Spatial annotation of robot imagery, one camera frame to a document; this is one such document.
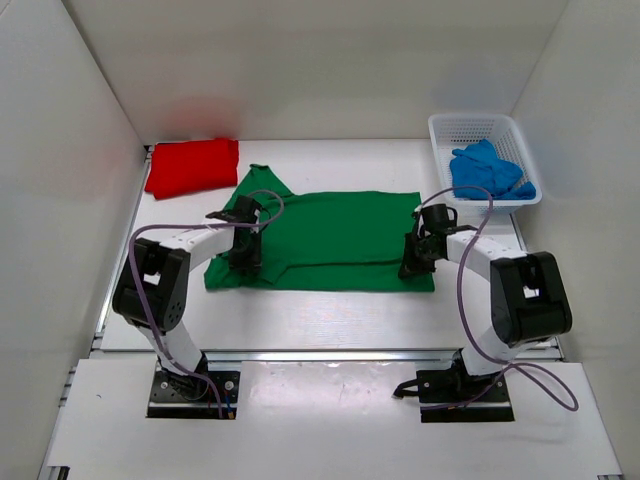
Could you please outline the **green t shirt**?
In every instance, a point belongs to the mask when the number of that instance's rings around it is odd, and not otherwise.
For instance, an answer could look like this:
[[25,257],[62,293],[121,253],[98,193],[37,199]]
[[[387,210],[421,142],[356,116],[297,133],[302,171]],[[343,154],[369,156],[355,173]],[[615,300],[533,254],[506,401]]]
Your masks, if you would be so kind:
[[404,236],[420,203],[417,192],[292,192],[267,166],[253,164],[232,196],[253,193],[261,215],[279,217],[262,234],[262,266],[242,275],[228,255],[213,258],[204,287],[294,291],[418,292],[431,275],[401,279]]

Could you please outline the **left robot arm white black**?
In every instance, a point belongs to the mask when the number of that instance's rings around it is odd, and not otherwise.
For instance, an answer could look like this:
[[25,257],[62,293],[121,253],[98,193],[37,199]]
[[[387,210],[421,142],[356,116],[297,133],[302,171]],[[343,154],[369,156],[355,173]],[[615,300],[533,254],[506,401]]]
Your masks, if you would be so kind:
[[197,398],[209,385],[206,356],[182,322],[190,273],[221,255],[231,272],[257,275],[262,211],[256,199],[240,196],[200,224],[149,225],[131,238],[112,308],[147,338],[161,369],[185,397]]

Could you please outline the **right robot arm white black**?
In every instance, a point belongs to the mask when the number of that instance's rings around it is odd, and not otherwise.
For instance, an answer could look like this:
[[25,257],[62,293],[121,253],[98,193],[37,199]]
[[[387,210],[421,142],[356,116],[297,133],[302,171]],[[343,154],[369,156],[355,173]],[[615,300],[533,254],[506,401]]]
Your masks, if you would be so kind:
[[[422,207],[412,214],[405,235],[398,277],[432,274],[436,263],[458,265],[456,301],[468,344],[452,361],[449,391],[471,400],[494,375],[532,346],[571,330],[572,313],[555,257],[527,253],[485,237],[479,227],[457,223],[457,211],[444,204]],[[481,276],[490,286],[489,326],[471,333],[463,304],[463,275]]]

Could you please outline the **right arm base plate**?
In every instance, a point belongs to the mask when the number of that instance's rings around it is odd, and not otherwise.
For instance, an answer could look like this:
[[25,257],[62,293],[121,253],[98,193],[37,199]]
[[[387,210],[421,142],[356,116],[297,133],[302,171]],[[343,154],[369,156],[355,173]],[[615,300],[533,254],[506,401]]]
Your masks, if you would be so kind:
[[515,420],[508,387],[501,374],[469,375],[459,352],[446,368],[417,370],[415,377],[400,383],[392,396],[417,398],[420,420],[424,424]]

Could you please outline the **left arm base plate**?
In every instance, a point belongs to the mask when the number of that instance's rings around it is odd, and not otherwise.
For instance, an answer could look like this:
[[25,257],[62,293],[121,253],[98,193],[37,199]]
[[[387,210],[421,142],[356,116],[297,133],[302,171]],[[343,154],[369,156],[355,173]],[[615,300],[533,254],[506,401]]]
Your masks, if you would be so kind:
[[217,388],[215,396],[208,382],[179,376],[156,364],[146,417],[152,419],[235,420],[238,412],[241,372],[224,367],[209,369]]

